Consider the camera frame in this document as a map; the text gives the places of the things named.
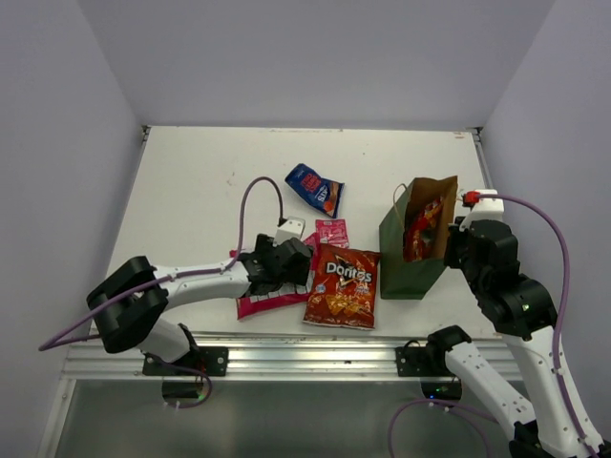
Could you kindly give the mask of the large pink snack bag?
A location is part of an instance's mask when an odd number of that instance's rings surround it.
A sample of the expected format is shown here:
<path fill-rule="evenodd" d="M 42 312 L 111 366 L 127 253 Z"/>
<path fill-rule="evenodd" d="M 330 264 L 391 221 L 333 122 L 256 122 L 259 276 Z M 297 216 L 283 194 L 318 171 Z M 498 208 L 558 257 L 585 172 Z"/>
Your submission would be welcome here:
<path fill-rule="evenodd" d="M 319 259 L 320 238 L 316 233 L 312 233 L 303 239 L 303 243 L 313 249 L 306 284 L 286 284 L 278 291 L 273 291 L 266 295 L 236 299 L 238 320 L 244 320 L 258 313 L 307 301 L 313 284 L 315 264 Z"/>

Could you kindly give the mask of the red snack mix bag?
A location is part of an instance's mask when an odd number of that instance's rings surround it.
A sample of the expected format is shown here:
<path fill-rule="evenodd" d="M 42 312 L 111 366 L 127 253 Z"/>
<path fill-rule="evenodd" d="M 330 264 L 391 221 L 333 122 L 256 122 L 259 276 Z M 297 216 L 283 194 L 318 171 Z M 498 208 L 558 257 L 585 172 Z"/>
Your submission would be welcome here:
<path fill-rule="evenodd" d="M 432 256 L 445 199 L 437 197 L 417 210 L 409 219 L 404 235 L 404 261 L 426 260 Z"/>

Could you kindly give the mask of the green paper bag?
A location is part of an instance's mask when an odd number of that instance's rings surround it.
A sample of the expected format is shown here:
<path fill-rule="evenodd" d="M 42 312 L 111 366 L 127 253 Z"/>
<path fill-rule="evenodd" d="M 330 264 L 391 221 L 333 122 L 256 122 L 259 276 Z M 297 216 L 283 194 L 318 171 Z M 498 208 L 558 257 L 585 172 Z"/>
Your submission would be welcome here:
<path fill-rule="evenodd" d="M 379 225 L 380 296 L 384 300 L 421 300 L 445 270 L 444 256 L 454 219 L 458 177 L 417 177 L 393 192 L 392 206 Z M 437 197 L 445 199 L 432 256 L 407 262 L 403 258 L 408 219 Z"/>

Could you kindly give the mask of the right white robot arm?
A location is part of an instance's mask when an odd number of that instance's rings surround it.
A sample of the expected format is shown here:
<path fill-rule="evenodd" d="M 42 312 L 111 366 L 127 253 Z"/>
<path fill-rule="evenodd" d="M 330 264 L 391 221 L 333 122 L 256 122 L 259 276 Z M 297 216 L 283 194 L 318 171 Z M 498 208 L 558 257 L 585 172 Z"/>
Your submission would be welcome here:
<path fill-rule="evenodd" d="M 482 314 L 511 351 L 526 395 L 520 395 L 481 356 L 458 325 L 432 333 L 425 362 L 451 372 L 487 407 L 514 457 L 607 457 L 610 444 L 593 427 L 569 369 L 554 359 L 559 319 L 547 289 L 520 273 L 518 242 L 498 220 L 457 219 L 449 229 L 444 262 L 460 270 Z"/>

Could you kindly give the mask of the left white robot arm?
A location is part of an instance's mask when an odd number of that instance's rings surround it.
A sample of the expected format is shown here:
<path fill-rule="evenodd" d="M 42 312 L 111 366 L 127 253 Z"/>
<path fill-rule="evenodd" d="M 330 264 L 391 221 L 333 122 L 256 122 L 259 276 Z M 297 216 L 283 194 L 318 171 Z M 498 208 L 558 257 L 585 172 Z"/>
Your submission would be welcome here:
<path fill-rule="evenodd" d="M 296 238 L 278 244 L 260 234 L 251 252 L 217 264 L 160 267 L 134 257 L 87 297 L 104 349 L 138 349 L 180 375 L 199 365 L 195 340 L 184 324 L 162 318 L 190 303 L 262 296 L 286 284 L 307 284 L 314 249 Z"/>

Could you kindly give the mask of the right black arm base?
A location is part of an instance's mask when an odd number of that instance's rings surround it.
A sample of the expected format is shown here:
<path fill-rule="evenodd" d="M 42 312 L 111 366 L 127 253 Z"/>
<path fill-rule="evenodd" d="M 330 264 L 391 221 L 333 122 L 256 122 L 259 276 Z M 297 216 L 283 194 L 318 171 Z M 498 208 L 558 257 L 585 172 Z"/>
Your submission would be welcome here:
<path fill-rule="evenodd" d="M 426 344 L 415 345 L 411 340 L 395 351 L 395 365 L 399 377 L 450 377 L 445 356 L 456 345 L 471 343 L 471 337 L 458 325 L 448 326 L 431 333 Z"/>

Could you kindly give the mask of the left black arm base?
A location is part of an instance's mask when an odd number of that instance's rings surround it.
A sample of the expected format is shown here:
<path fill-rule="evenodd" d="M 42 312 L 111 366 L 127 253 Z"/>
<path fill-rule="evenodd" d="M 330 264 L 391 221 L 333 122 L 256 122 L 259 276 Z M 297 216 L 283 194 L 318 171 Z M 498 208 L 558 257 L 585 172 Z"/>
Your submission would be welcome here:
<path fill-rule="evenodd" d="M 229 362 L 226 346 L 201 346 L 182 323 L 156 326 L 143 342 L 145 352 L 142 373 L 145 376 L 179 377 L 205 374 L 224 377 Z"/>

